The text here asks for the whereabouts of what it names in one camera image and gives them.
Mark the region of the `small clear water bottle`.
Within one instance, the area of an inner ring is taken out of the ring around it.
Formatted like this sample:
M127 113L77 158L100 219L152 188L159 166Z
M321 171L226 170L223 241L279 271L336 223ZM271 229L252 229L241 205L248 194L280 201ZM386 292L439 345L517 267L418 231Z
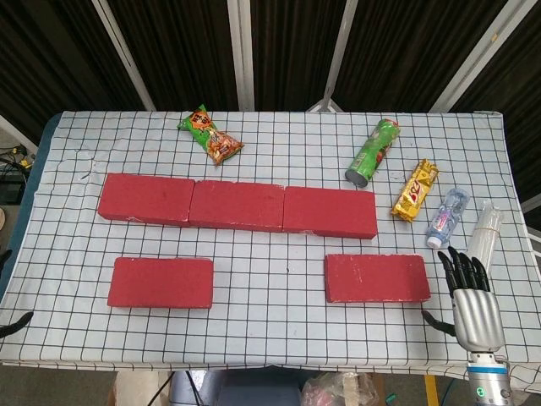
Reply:
M449 243L469 200L469 194L463 189L454 188L447 192L426 233L426 244L431 249L439 249Z

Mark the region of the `blue-edged table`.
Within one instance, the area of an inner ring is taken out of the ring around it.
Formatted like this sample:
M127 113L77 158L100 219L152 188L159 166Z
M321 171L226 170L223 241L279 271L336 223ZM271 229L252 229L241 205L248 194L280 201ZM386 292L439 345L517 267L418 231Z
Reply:
M34 196L40 184L41 175L43 174L46 159L50 151L52 136L56 127L59 124L61 117L62 114L59 113L50 118L49 121L46 123L46 126L43 129L41 135L41 141L38 146L33 169L30 171L30 177L27 181L25 193L19 207L17 221L14 225L14 230L12 232L10 240L8 241L7 248L9 250L12 250L12 254L5 262L3 270L0 274L0 301L3 299L3 296L8 289L9 281L15 267L17 256L21 250L25 232L32 212Z

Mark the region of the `white sack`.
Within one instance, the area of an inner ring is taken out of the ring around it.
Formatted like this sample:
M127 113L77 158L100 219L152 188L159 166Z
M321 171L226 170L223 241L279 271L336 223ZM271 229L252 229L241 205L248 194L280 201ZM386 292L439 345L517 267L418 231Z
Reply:
M108 393L107 406L169 406L168 371L120 371Z

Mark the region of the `green snack bag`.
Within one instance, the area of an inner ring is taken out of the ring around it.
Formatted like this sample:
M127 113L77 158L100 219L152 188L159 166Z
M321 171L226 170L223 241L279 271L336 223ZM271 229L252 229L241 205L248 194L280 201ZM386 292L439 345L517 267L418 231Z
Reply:
M215 126L204 104L188 117L181 119L177 128L188 131L217 166L244 147L243 142Z

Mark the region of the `bundle of clear tubes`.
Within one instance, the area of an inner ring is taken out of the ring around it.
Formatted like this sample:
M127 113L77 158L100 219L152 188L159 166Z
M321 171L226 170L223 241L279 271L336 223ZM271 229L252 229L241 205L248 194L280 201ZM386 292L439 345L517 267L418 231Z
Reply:
M488 276L503 219L504 212L492 200L486 200L467 244L467 256L477 258Z

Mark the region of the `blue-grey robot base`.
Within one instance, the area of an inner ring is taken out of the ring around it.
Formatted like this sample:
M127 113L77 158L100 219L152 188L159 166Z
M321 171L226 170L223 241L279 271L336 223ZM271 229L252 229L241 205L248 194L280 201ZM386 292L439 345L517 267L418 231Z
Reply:
M302 385L295 370L277 367L179 371L168 406L301 406Z

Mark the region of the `green chips can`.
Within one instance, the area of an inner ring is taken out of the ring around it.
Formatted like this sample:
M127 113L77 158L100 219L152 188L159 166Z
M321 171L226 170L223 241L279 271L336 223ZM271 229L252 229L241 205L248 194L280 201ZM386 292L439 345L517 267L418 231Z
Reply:
M346 180L358 187L366 187L399 134L397 122L381 119L346 170Z

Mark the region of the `white black checkered tablecloth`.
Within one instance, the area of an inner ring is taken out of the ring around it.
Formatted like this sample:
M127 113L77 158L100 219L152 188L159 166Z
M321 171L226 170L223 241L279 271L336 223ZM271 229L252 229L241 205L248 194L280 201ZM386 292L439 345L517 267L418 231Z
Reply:
M451 236L464 250L484 202L504 212L490 267L513 385L541 392L541 278L511 178L497 112L395 113L401 133L369 183L374 239L251 233L111 222L97 206L109 173L350 189L344 172L378 113L214 112L241 152L212 164L178 112L64 112L52 136L21 250L0 303L0 365L127 369L293 367L464 376L453 337L427 326L423 309L451 321L451 298L429 221L449 189L470 195ZM391 214L418 163L439 170L413 222ZM330 254L417 254L431 292L423 305L330 304ZM127 257L205 257L215 265L208 310L113 309L113 265Z

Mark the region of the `clear plastic bag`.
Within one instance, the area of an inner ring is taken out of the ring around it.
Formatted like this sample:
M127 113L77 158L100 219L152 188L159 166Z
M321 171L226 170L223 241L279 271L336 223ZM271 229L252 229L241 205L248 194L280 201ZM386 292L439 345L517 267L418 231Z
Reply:
M370 375L326 372L308 379L301 406L377 406L380 396Z

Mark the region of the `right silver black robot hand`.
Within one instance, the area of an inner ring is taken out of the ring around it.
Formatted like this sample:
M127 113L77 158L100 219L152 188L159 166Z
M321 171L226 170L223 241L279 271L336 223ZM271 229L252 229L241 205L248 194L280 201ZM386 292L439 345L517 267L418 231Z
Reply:
M500 307L489 286L483 264L450 246L438 253L451 296L453 322L436 320L427 310L422 317L435 330L455 337L470 353L495 353L505 345Z

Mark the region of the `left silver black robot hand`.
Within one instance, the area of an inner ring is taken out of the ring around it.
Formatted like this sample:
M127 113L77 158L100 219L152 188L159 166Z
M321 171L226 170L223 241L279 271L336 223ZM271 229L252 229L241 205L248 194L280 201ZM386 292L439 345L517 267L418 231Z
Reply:
M16 322L6 326L0 326L0 339L13 335L23 329L30 323L33 315L34 313L32 311L26 312Z

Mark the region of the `white metal frame post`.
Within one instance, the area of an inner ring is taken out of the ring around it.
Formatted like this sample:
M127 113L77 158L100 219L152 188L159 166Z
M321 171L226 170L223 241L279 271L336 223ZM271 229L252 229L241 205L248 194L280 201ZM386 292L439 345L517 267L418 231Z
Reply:
M255 97L251 1L227 0L227 12L238 106L241 111L253 112Z
M486 65L504 45L538 0L507 0L487 30L430 108L431 113L449 112Z
M357 6L358 0L346 0L345 8L342 14L342 22L336 38L331 66L325 84L324 94L322 98L308 110L308 112L343 112L338 104L333 101L332 96L336 89L337 79L342 67L342 61L345 55L352 23L357 11Z
M145 82L134 61L128 43L125 41L122 30L117 23L109 2L107 0L91 0L91 2L132 82L132 85L143 103L145 110L155 111L155 103L152 101L150 93L147 90Z
M23 145L30 154L36 154L38 146L0 114L0 147Z
M522 202L521 208L534 253L541 257L541 193Z

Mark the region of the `gold biscuit pack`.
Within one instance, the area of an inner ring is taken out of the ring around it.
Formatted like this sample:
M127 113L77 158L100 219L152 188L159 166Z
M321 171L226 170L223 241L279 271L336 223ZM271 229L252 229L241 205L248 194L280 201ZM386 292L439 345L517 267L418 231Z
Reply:
M421 160L413 170L402 192L391 209L391 214L413 222L439 174L436 165L428 159Z

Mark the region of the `black equipment box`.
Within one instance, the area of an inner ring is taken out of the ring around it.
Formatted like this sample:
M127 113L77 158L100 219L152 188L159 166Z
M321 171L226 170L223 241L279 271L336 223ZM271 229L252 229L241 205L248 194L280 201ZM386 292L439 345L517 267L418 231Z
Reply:
M0 166L0 206L18 206L25 193L28 174L9 165Z

